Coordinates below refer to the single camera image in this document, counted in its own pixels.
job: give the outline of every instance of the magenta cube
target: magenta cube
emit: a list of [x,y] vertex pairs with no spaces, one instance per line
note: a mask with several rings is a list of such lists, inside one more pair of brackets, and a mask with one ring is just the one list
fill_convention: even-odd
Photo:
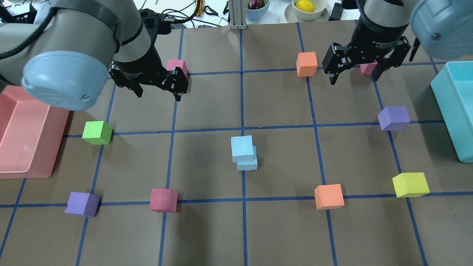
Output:
[[185,62],[184,60],[181,60],[181,59],[171,59],[171,60],[168,60],[167,61],[167,67],[166,69],[169,71],[169,70],[172,70],[173,68],[175,67],[180,67],[182,69],[182,71],[184,72],[184,75],[187,77],[187,74],[188,74],[188,70],[187,70],[187,66],[185,65]]
[[387,106],[378,114],[382,131],[397,131],[409,124],[411,119],[405,106]]
[[373,70],[376,68],[376,65],[378,65],[378,62],[359,65],[359,67],[361,68],[361,74],[371,75],[371,73],[373,73]]
[[159,213],[175,213],[177,207],[177,192],[173,189],[153,189],[149,209]]
[[99,196],[91,193],[71,192],[64,213],[95,217]]

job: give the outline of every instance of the purple fruit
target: purple fruit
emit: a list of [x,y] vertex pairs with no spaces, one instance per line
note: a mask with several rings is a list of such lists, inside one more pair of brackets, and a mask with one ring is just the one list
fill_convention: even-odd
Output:
[[263,0],[250,0],[248,2],[248,9],[260,9],[264,7]]

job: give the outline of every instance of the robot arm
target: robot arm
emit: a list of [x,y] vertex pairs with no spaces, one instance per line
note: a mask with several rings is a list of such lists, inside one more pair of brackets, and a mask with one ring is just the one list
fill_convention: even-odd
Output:
[[334,85],[339,74],[358,64],[377,62],[372,78],[399,67],[411,45],[404,30],[412,24],[426,52],[443,59],[473,53],[473,1],[470,0],[356,0],[360,18],[347,46],[330,45],[322,66]]
[[47,104],[84,110],[95,104],[110,70],[118,86],[139,97],[140,84],[169,90],[177,100],[187,92],[183,71],[162,66],[132,0],[55,0],[49,12],[48,27],[20,52],[15,47],[38,25],[0,24],[0,90],[21,84]]

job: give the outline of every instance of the orange cube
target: orange cube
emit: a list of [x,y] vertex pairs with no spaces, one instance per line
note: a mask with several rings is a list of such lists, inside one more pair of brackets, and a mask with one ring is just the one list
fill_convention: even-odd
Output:
[[298,77],[313,77],[317,66],[315,52],[305,52],[297,55],[296,67]]
[[338,209],[345,206],[340,184],[320,185],[314,189],[314,192],[315,206],[318,210]]

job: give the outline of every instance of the green cube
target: green cube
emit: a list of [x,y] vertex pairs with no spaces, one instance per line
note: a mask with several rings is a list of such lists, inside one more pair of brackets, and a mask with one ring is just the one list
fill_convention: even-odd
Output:
[[398,198],[419,197],[430,193],[424,173],[402,173],[393,177]]
[[82,139],[92,145],[110,144],[112,131],[113,128],[104,121],[89,121],[84,127]]

